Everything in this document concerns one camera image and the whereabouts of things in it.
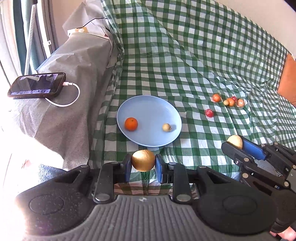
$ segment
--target smartphone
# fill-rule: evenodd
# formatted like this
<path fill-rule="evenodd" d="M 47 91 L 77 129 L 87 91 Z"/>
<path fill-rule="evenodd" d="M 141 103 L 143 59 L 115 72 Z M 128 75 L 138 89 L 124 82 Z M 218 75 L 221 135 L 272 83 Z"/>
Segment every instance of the smartphone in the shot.
<path fill-rule="evenodd" d="M 11 85 L 7 96 L 14 99 L 56 97 L 65 80 L 63 72 L 20 76 Z"/>

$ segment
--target white charging cable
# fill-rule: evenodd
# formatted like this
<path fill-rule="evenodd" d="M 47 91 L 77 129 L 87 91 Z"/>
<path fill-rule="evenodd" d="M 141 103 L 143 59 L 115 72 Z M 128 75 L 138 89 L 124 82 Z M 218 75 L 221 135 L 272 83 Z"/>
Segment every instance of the white charging cable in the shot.
<path fill-rule="evenodd" d="M 76 99 L 75 99 L 72 103 L 70 103 L 70 104 L 56 104 L 56 103 L 50 101 L 50 100 L 47 99 L 47 98 L 45 98 L 45 99 L 46 99 L 49 103 L 51 103 L 51 104 L 53 104 L 53 105 L 55 105 L 55 106 L 58 106 L 58 107 L 67 107 L 67 106 L 70 106 L 70 105 L 74 104 L 74 103 L 76 102 L 76 100 L 78 100 L 78 97 L 79 97 L 79 95 L 80 95 L 80 89 L 79 89 L 79 86 L 78 86 L 77 84 L 75 84 L 75 83 L 71 83 L 71 82 L 64 82 L 64 83 L 63 83 L 63 86 L 68 86 L 68 85 L 74 85 L 74 86 L 78 89 L 78 95 L 77 95 Z"/>

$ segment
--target pile of fruit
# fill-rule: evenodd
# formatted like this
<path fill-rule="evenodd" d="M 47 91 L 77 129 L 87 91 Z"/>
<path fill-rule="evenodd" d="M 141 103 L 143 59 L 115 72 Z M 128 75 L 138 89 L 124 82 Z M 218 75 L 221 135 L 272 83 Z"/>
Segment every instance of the pile of fruit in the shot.
<path fill-rule="evenodd" d="M 221 99 L 221 96 L 219 94 L 214 94 L 213 95 L 213 101 L 214 102 L 220 102 L 222 99 Z M 232 96 L 231 98 L 227 98 L 226 100 L 223 101 L 223 104 L 225 106 L 235 106 L 235 104 L 238 106 L 238 107 L 244 107 L 245 105 L 245 102 L 244 102 L 244 99 L 237 99 L 237 97 L 235 96 Z M 211 109 L 207 109 L 205 110 L 205 115 L 207 117 L 213 117 L 214 116 L 214 112 L 211 110 Z"/>

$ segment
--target teal curtain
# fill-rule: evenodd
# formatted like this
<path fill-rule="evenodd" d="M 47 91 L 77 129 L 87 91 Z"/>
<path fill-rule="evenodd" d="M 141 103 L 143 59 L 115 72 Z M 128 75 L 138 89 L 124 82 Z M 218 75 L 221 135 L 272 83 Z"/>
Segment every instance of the teal curtain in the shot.
<path fill-rule="evenodd" d="M 31 0 L 13 0 L 15 37 L 16 37 L 17 51 L 20 59 L 20 67 L 21 67 L 22 74 L 24 74 L 25 72 L 25 62 L 26 62 L 26 53 L 27 53 L 25 38 L 28 37 L 28 33 L 29 33 L 31 8 L 32 8 Z M 36 24 L 37 23 L 35 21 L 34 35 L 38 35 Z M 39 49 L 40 49 L 40 43 L 36 43 L 36 38 L 34 37 L 32 41 L 32 48 L 31 48 L 31 59 L 33 62 L 34 69 L 37 69 L 44 61 L 43 55 L 38 54 L 37 52 L 37 50 Z"/>

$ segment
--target plate rim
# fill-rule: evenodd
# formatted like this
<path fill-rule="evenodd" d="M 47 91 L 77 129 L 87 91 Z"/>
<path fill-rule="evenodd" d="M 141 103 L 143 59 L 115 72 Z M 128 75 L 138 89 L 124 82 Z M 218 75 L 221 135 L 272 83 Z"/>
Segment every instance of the plate rim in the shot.
<path fill-rule="evenodd" d="M 153 96 L 153 95 L 136 95 L 136 96 L 133 96 L 133 97 L 131 97 L 131 98 L 126 99 L 126 100 L 120 105 L 120 107 L 121 107 L 126 101 L 128 101 L 128 100 L 130 100 L 130 99 L 132 99 L 132 98 L 136 98 L 136 97 L 138 97 L 138 96 L 150 96 L 150 97 L 153 97 L 153 98 L 161 99 L 162 101 L 165 101 L 165 102 L 167 102 L 168 104 L 170 104 L 170 105 L 171 105 L 171 106 L 177 111 L 177 109 L 176 109 L 176 108 L 175 108 L 170 102 L 168 102 L 168 101 L 166 101 L 166 100 L 164 100 L 164 99 L 162 99 L 162 98 L 160 98 L 160 97 Z M 182 119 L 181 119 L 180 113 L 177 111 L 178 116 L 180 117 L 180 120 L 181 120 L 181 129 L 180 129 L 180 132 L 178 133 L 178 135 L 176 136 L 176 138 L 175 138 L 174 140 L 172 140 L 171 142 L 168 142 L 168 143 L 166 143 L 166 144 L 164 144 L 164 145 L 161 145 L 161 146 L 158 146 L 158 145 L 157 145 L 157 146 L 150 146 L 150 145 L 143 145 L 143 144 L 140 144 L 140 143 L 138 143 L 138 142 L 136 142 L 136 141 L 131 140 L 129 137 L 127 137 L 126 134 L 125 134 L 125 133 L 122 131 L 122 129 L 120 128 L 120 125 L 119 125 L 119 123 L 118 123 L 118 112 L 119 112 L 119 110 L 120 110 L 120 107 L 118 108 L 117 113 L 116 113 L 116 122 L 117 122 L 117 125 L 118 125 L 118 127 L 119 127 L 121 133 L 124 134 L 124 136 L 125 136 L 127 139 L 129 139 L 130 141 L 132 141 L 132 142 L 134 142 L 134 143 L 136 143 L 136 144 L 138 144 L 138 145 L 140 145 L 140 146 L 144 146 L 144 147 L 161 147 L 161 146 L 165 146 L 165 145 L 167 145 L 167 144 L 172 143 L 174 140 L 176 140 L 176 139 L 178 138 L 178 136 L 180 135 L 180 133 L 181 133 L 181 129 L 182 129 Z"/>

